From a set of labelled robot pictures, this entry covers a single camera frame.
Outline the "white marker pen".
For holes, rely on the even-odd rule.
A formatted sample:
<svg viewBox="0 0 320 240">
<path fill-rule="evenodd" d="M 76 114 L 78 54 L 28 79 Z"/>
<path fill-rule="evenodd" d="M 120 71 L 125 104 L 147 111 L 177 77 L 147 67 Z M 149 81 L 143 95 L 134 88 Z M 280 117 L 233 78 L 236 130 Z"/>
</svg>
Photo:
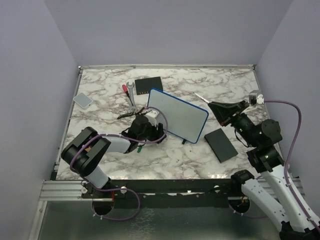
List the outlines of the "white marker pen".
<svg viewBox="0 0 320 240">
<path fill-rule="evenodd" d="M 199 95 L 199 94 L 197 94 L 197 93 L 193 93 L 195 96 L 197 96 L 199 99 L 201 99 L 203 102 L 205 102 L 206 104 L 209 104 L 210 103 L 210 101 L 209 100 L 207 100 L 207 99 L 205 99 L 203 96 L 201 96 L 201 95 Z"/>
</svg>

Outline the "blue framed whiteboard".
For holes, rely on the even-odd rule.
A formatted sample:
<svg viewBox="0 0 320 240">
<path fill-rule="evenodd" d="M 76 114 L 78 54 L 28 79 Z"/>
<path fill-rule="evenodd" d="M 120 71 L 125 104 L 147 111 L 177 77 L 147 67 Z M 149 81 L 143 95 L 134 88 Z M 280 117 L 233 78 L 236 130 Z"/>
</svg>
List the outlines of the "blue framed whiteboard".
<svg viewBox="0 0 320 240">
<path fill-rule="evenodd" d="M 156 88 L 150 90 L 147 106 L 162 112 L 155 119 L 164 129 L 193 144 L 198 142 L 209 116 L 207 110 Z"/>
</svg>

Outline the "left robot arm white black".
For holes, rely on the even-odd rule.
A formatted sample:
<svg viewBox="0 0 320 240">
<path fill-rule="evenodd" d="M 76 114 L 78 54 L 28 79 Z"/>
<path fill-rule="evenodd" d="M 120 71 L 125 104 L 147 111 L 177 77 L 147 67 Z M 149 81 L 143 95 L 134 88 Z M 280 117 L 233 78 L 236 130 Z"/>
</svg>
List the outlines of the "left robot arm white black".
<svg viewBox="0 0 320 240">
<path fill-rule="evenodd" d="M 60 157 L 73 173 L 93 185 L 97 196 L 106 197 L 111 190 L 108 177 L 99 167 L 106 153 L 129 154 L 139 143 L 161 143 L 166 137 L 163 123 L 145 115 L 135 117 L 131 126 L 120 135 L 99 134 L 88 126 L 84 128 L 61 152 Z"/>
</svg>

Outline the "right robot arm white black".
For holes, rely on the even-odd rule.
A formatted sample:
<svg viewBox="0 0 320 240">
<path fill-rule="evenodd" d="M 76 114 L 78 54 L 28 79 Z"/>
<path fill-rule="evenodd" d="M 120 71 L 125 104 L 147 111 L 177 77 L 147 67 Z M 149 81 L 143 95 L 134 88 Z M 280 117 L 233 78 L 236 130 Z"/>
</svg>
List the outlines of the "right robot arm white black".
<svg viewBox="0 0 320 240">
<path fill-rule="evenodd" d="M 229 189 L 236 195 L 244 194 L 272 221 L 282 240 L 318 240 L 320 218 L 310 208 L 289 177 L 289 159 L 284 160 L 275 148 L 283 138 L 280 124 L 266 119 L 254 124 L 245 114 L 250 106 L 266 102 L 263 96 L 237 103 L 207 102 L 216 120 L 222 126 L 231 125 L 252 148 L 247 158 L 250 164 L 269 184 L 272 197 L 248 171 L 241 170 L 231 176 Z"/>
</svg>

